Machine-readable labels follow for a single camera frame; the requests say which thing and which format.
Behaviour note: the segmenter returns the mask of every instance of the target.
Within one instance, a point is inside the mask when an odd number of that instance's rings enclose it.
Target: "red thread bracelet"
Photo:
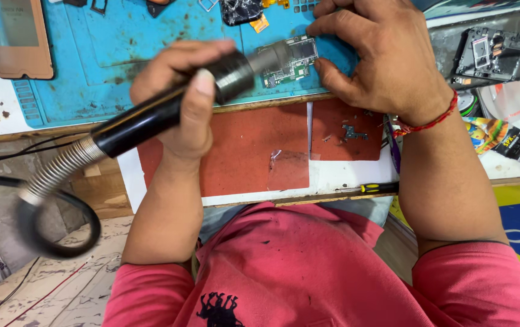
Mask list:
[[[430,129],[437,125],[438,123],[441,123],[446,119],[449,115],[452,114],[453,110],[456,108],[456,105],[458,104],[458,92],[456,90],[453,91],[453,98],[452,101],[449,103],[448,110],[445,111],[445,113],[441,114],[438,118],[433,120],[430,123],[427,123],[425,125],[412,127],[408,124],[402,122],[399,118],[396,122],[397,125],[399,125],[400,129],[393,131],[393,138],[397,138],[398,136],[406,135],[408,133],[414,132],[414,131],[420,131],[425,129]]]

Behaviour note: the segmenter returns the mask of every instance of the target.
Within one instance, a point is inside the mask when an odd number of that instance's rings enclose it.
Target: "black logo print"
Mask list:
[[[196,312],[196,315],[208,320],[207,327],[245,327],[234,315],[234,309],[238,306],[235,301],[238,297],[228,295],[226,302],[223,302],[223,296],[224,293],[211,292],[207,302],[204,302],[206,295],[202,295],[200,298],[201,311]]]

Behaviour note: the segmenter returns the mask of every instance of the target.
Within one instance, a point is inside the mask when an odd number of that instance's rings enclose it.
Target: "screwdriver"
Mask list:
[[[400,189],[400,182],[392,183],[368,183],[358,187],[348,187],[346,189],[338,189],[340,192],[361,191],[363,193],[374,193],[380,191],[397,192]]]

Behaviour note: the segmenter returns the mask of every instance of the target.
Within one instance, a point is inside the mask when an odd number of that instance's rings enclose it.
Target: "fingernail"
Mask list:
[[[212,73],[210,73],[207,69],[198,70],[196,75],[193,77],[192,83],[199,93],[207,96],[213,96],[216,87],[215,78],[213,78]]]

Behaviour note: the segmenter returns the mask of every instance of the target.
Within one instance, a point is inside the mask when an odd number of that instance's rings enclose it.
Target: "coiled metal spring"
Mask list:
[[[75,171],[106,156],[92,137],[81,138],[33,175],[20,190],[19,197],[33,205],[40,205]]]

